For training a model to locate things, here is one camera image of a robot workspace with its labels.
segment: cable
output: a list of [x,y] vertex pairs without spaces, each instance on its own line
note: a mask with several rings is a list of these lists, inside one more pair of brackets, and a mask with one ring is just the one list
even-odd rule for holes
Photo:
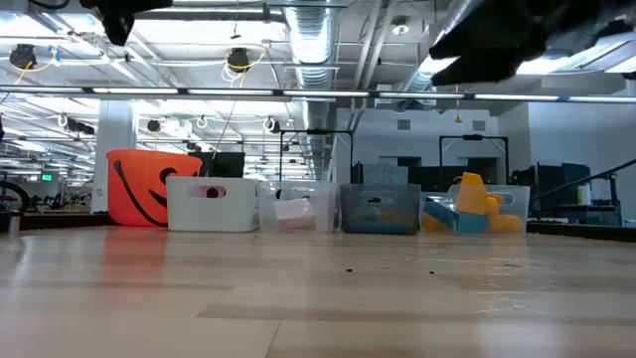
[[9,94],[11,94],[10,92],[7,92],[7,94],[4,95],[4,97],[2,98],[2,100],[0,100],[0,105],[2,105],[2,103],[4,103],[4,100],[7,99],[7,97],[9,96]]
[[44,71],[44,70],[46,70],[46,69],[47,69],[50,65],[52,65],[52,64],[53,64],[53,62],[54,62],[55,60],[56,60],[56,53],[55,53],[55,52],[53,52],[53,56],[51,57],[51,60],[47,63],[47,65],[46,65],[46,66],[44,66],[44,67],[42,67],[42,68],[35,69],[35,70],[29,70],[29,68],[33,65],[33,62],[30,62],[30,63],[29,63],[29,65],[27,65],[27,67],[26,67],[26,68],[24,68],[24,69],[17,68],[17,67],[15,67],[15,66],[13,66],[13,65],[11,65],[11,66],[13,66],[13,68],[14,68],[14,69],[16,69],[16,70],[22,71],[22,72],[23,72],[23,75],[24,75],[25,73],[34,73],[34,72],[41,72],[41,71]]
[[14,86],[17,86],[20,83],[20,81],[24,78],[24,75],[27,73],[27,69],[30,68],[31,65],[33,65],[33,61],[29,61],[29,63],[27,64],[27,67],[24,70],[22,70],[22,74],[20,74],[20,77],[18,77],[18,80],[14,83]]
[[[242,78],[240,79],[240,85],[238,85],[240,89],[242,88],[242,85],[245,83],[245,77],[246,77],[246,74],[243,75]],[[212,161],[215,161],[215,159],[217,158],[217,153],[219,152],[219,146],[221,145],[221,141],[223,140],[223,137],[226,135],[226,130],[228,130],[228,126],[230,125],[232,114],[235,113],[235,107],[237,106],[237,102],[238,101],[235,100],[235,102],[232,103],[232,108],[230,109],[230,114],[228,114],[226,125],[224,125],[223,131],[221,132],[221,136],[219,137],[219,140],[217,141],[217,145],[215,146],[215,153],[212,155]]]
[[67,6],[69,6],[69,3],[71,2],[71,0],[64,0],[61,4],[58,4],[58,5],[45,4],[45,3],[41,3],[38,0],[29,0],[29,2],[48,10],[62,10],[66,8]]
[[234,75],[232,73],[232,71],[228,68],[227,63],[225,66],[223,66],[223,68],[221,69],[221,78],[225,81],[225,82],[229,82],[232,83],[236,80],[238,80],[241,76],[243,76],[243,74],[236,74]]

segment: ceiling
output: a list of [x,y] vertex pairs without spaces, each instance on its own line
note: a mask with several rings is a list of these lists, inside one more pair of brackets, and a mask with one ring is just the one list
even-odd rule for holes
[[[419,67],[426,57],[426,52],[421,47],[425,29],[427,25],[444,18],[449,2],[398,2],[395,15],[406,16],[409,31],[401,36],[388,31],[380,52],[380,62],[371,77],[372,88],[402,83]],[[12,3],[17,2],[9,1],[9,6],[4,10],[9,10]],[[352,1],[338,13],[340,26],[338,42],[334,45],[338,54],[335,64],[338,69],[336,90],[350,90],[354,85],[364,35],[373,30],[369,18],[374,4],[374,0]],[[385,11],[381,11],[378,24],[383,23],[384,13]],[[235,33],[239,37],[232,39]],[[12,11],[0,11],[0,83],[13,85],[20,79],[21,85],[30,86],[238,87],[239,81],[232,81],[227,77],[224,79],[223,70],[229,51],[241,47],[248,49],[253,63],[257,62],[240,79],[243,87],[293,89],[296,87],[296,77],[289,67],[292,60],[288,37],[286,25],[276,22],[138,20],[126,47],[120,48],[108,43],[101,23],[83,10],[65,9],[48,14],[16,11],[14,5]],[[22,74],[9,63],[8,57],[17,44],[36,46],[36,70],[42,69],[41,71]],[[606,74],[604,70],[636,55],[636,48],[632,47],[631,42],[620,44],[616,50],[620,52],[620,56],[613,60],[610,60],[611,54],[603,55],[602,61],[605,64],[601,69],[594,68],[594,61],[586,64],[594,68],[593,71],[579,66],[564,74],[551,76],[541,74],[541,69],[538,69],[534,75],[517,75],[500,84],[439,90],[614,93],[620,90],[618,87],[624,82],[620,75]],[[59,54],[58,61],[51,60],[54,57],[52,50]],[[271,118],[278,121],[282,128],[304,129],[302,106],[298,101],[136,99],[133,105],[140,120],[140,147],[173,152],[185,152],[185,145],[144,144],[144,139],[175,138],[175,135],[165,131],[149,132],[146,129],[149,120],[164,123],[177,121],[181,126],[192,128],[190,133],[186,133],[191,138],[214,141],[220,138],[225,122],[232,113],[224,140],[242,140],[245,144],[226,144],[219,149],[244,150],[249,161],[246,172],[264,173],[267,178],[274,177],[277,172],[274,165],[270,165],[269,158],[276,160],[278,135],[264,130],[263,123]],[[456,108],[456,103],[439,101],[436,106],[440,111],[446,111]],[[462,109],[491,110],[490,114],[496,114],[497,108],[498,104],[494,102],[462,104]],[[11,94],[5,98],[0,111],[3,113],[5,130],[8,128],[9,134],[22,133],[26,137],[76,137],[75,133],[60,126],[63,122],[62,115],[84,122],[98,131],[98,99]],[[490,114],[485,112],[484,117],[490,117]],[[206,119],[205,125],[198,122],[202,116]],[[416,120],[417,114],[409,114],[407,117]],[[382,120],[395,121],[404,118],[404,115],[383,110],[376,114],[367,114],[364,118],[365,123],[361,125],[361,129],[365,133],[381,135],[388,130]],[[421,123],[412,128],[410,135],[417,135],[420,131],[428,133],[434,131],[434,128]],[[285,156],[294,159],[296,163],[286,163],[283,174],[289,179],[312,178],[312,164],[306,158],[307,139],[304,134],[287,142],[292,145]],[[21,170],[43,168],[43,162],[52,160],[59,163],[73,160],[73,163],[83,162],[83,166],[89,167],[94,163],[94,140],[88,136],[77,142],[41,141],[38,145],[41,147],[24,143],[3,145],[3,157],[35,157],[36,160],[0,162],[0,165],[5,170]],[[328,145],[328,141],[325,141],[325,152],[329,152]],[[43,146],[46,147],[46,152],[37,150]],[[260,160],[263,155],[268,157],[267,162]],[[81,177],[89,180],[90,170],[82,171]]]

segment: white plastic bin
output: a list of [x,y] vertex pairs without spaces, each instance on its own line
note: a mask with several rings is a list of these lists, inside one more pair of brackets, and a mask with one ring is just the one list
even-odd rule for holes
[[258,217],[264,232],[334,231],[338,185],[328,182],[261,182]]
[[170,230],[246,233],[257,228],[253,180],[168,177],[167,185]]

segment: pillar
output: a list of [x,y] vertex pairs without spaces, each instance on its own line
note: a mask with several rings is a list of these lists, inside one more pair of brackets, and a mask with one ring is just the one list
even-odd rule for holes
[[134,149],[137,143],[137,115],[131,101],[102,100],[99,106],[95,170],[92,179],[92,213],[108,210],[108,163],[113,149]]

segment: yellow toy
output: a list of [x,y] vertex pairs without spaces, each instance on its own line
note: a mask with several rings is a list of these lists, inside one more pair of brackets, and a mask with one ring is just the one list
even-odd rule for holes
[[457,211],[459,213],[485,215],[488,193],[481,176],[464,173],[461,179],[459,195],[457,196]]

